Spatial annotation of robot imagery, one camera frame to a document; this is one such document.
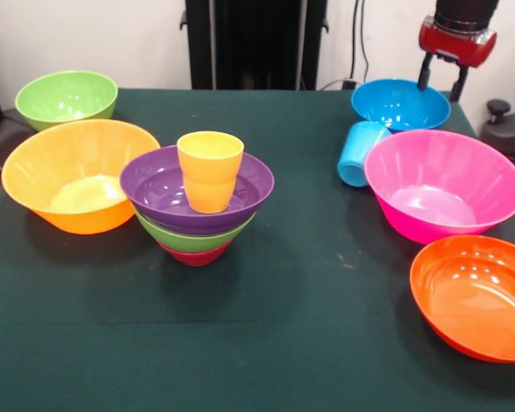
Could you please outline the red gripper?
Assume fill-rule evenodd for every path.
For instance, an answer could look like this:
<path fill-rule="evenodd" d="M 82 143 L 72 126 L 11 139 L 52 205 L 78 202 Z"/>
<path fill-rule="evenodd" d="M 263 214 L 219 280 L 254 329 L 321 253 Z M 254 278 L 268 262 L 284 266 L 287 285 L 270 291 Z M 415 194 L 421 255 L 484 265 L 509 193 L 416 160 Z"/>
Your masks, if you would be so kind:
<path fill-rule="evenodd" d="M 426 54 L 417 82 L 418 89 L 424 91 L 427 88 L 433 55 L 438 56 L 445 61 L 460 64 L 458 79 L 450 93 L 450 102 L 459 102 L 469 67 L 477 68 L 482 65 L 490 56 L 496 41 L 497 33 L 491 29 L 478 33 L 451 32 L 438 25 L 432 15 L 427 15 L 419 33 L 419 46 Z"/>

